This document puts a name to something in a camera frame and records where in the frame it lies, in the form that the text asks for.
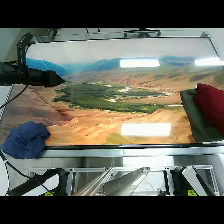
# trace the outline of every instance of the blue cloth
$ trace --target blue cloth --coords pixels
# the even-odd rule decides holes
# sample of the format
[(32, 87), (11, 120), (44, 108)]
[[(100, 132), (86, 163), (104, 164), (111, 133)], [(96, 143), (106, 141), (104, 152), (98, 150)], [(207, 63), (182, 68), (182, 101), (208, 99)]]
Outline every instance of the blue cloth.
[(29, 121), (11, 129), (2, 150), (16, 159), (32, 159), (41, 153), (50, 135), (44, 124)]

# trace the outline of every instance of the dark green cloth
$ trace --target dark green cloth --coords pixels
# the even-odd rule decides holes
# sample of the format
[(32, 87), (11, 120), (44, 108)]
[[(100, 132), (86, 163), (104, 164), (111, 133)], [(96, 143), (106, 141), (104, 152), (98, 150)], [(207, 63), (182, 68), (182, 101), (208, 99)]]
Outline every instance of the dark green cloth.
[(224, 137), (204, 117), (194, 101), (197, 89), (188, 89), (180, 92), (183, 107), (190, 121), (192, 135), (196, 142), (210, 142), (223, 140)]

